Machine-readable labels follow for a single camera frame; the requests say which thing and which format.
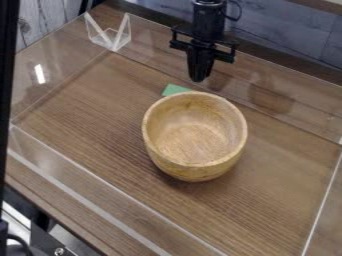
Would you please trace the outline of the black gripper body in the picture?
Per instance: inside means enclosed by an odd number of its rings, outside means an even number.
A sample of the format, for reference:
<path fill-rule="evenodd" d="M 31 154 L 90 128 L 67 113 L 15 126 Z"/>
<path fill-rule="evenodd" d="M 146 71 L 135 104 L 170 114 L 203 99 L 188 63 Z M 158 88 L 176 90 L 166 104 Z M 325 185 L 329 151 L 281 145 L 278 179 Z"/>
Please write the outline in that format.
<path fill-rule="evenodd" d="M 227 42 L 230 51 L 224 52 L 218 49 L 216 44 L 222 40 L 206 40 L 196 37 L 187 27 L 172 27 L 172 36 L 170 40 L 170 47 L 187 54 L 187 58 L 195 64 L 204 64 L 215 60 L 228 63 L 234 62 L 236 43 Z"/>

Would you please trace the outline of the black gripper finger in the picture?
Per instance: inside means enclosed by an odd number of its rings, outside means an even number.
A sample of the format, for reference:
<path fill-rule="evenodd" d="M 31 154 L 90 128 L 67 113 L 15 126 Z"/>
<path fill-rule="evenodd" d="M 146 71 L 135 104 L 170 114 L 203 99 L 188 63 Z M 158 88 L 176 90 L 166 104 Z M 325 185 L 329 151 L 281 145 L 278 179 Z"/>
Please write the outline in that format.
<path fill-rule="evenodd" d="M 200 80 L 204 80 L 212 70 L 214 66 L 214 61 L 215 61 L 215 49 L 204 49 L 200 52 Z"/>
<path fill-rule="evenodd" d="M 198 70 L 199 57 L 198 49 L 194 46 L 187 48 L 187 66 L 188 66 L 188 75 L 194 82 L 200 81 L 200 71 Z"/>

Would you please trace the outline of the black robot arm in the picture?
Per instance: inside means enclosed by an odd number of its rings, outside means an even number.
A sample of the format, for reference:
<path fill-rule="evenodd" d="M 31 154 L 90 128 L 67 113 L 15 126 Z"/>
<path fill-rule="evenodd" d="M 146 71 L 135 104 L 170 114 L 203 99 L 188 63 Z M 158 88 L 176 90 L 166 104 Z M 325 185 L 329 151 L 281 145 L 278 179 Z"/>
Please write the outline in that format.
<path fill-rule="evenodd" d="M 170 47 L 186 53 L 188 76 L 194 82 L 202 82 L 215 61 L 234 63 L 238 43 L 224 37 L 227 0 L 191 0 L 191 4 L 192 23 L 171 28 Z"/>

